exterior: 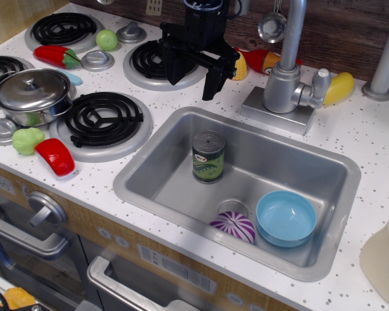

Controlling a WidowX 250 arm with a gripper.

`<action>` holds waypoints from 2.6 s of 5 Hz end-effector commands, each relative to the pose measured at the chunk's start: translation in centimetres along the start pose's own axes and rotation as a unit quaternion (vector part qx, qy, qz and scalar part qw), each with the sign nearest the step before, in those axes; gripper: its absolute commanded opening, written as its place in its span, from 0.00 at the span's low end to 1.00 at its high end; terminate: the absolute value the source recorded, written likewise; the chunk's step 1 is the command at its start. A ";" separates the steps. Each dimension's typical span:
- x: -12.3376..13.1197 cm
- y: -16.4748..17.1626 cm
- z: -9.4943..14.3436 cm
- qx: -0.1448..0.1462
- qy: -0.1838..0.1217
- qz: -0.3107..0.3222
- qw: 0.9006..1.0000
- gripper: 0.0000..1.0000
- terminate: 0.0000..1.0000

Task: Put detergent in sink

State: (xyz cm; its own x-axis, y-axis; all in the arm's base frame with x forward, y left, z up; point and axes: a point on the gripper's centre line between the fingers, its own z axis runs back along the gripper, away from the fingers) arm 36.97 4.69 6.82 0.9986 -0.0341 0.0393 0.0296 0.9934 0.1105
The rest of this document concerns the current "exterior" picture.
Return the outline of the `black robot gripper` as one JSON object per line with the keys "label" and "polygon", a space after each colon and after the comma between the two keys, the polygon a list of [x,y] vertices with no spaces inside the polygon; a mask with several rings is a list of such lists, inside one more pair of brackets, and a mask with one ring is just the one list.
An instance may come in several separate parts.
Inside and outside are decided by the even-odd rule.
{"label": "black robot gripper", "polygon": [[[229,15],[229,1],[184,1],[184,24],[163,22],[163,64],[167,80],[176,85],[193,62],[208,69],[202,100],[212,100],[227,79],[235,75],[238,53],[226,43],[226,23],[239,15]],[[218,59],[204,58],[209,52]]]}

